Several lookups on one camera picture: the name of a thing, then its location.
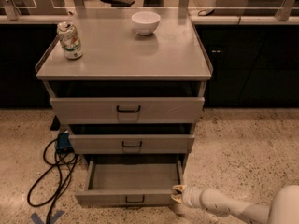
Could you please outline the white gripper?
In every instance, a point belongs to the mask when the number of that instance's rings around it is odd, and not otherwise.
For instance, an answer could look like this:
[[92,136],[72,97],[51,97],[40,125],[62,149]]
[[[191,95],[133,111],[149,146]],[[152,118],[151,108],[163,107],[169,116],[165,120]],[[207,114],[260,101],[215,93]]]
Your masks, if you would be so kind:
[[190,208],[205,207],[202,202],[202,195],[204,194],[202,189],[186,185],[174,185],[172,191],[177,195],[172,194],[171,198],[177,203],[184,204]]

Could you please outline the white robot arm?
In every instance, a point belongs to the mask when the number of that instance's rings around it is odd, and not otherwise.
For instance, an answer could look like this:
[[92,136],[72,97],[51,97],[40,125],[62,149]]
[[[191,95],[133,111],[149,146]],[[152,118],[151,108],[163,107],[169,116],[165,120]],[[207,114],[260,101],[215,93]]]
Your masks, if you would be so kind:
[[235,200],[217,189],[186,185],[172,187],[171,198],[189,208],[198,208],[218,217],[233,216],[246,224],[299,224],[299,186],[282,188],[270,206]]

